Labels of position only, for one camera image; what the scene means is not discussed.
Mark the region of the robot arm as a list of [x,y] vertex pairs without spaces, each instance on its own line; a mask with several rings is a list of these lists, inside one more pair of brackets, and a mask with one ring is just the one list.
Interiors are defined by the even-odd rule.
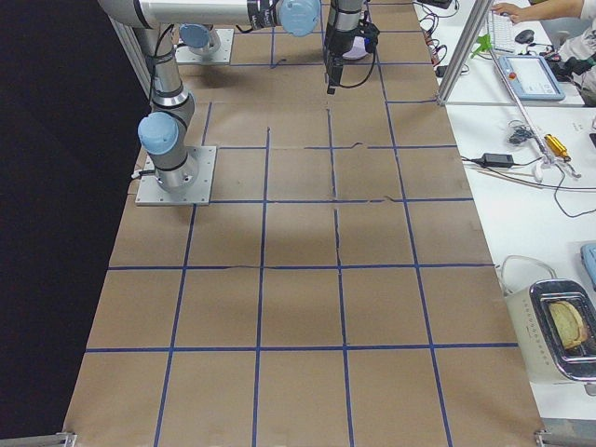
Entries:
[[139,192],[158,204],[206,205],[210,201],[217,149],[185,143],[196,102],[179,73],[172,24],[135,28],[150,75],[151,113],[138,125],[138,136],[152,167],[142,174]]
[[[319,1],[101,1],[100,6],[111,19],[133,29],[151,76],[149,98],[164,106],[188,97],[168,37],[173,25],[226,24],[245,26],[248,32],[280,26],[302,37],[315,30],[321,10]],[[376,54],[379,30],[362,9],[361,1],[331,2],[323,46],[329,94],[345,87],[344,55],[357,36],[364,39],[366,52]]]

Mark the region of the person hand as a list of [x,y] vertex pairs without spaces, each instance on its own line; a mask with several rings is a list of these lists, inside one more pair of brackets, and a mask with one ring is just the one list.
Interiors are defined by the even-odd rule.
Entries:
[[530,7],[518,7],[511,3],[493,4],[491,11],[500,16],[507,16],[513,23],[533,20]]

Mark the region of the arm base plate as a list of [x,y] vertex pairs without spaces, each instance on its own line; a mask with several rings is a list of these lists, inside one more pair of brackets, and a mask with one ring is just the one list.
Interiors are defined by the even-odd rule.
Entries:
[[203,48],[177,46],[176,61],[180,65],[227,65],[231,61],[233,40],[233,29],[213,29],[209,44]]
[[138,206],[187,206],[210,204],[216,146],[186,146],[185,163],[176,170],[156,169],[149,155],[138,178],[135,203]]

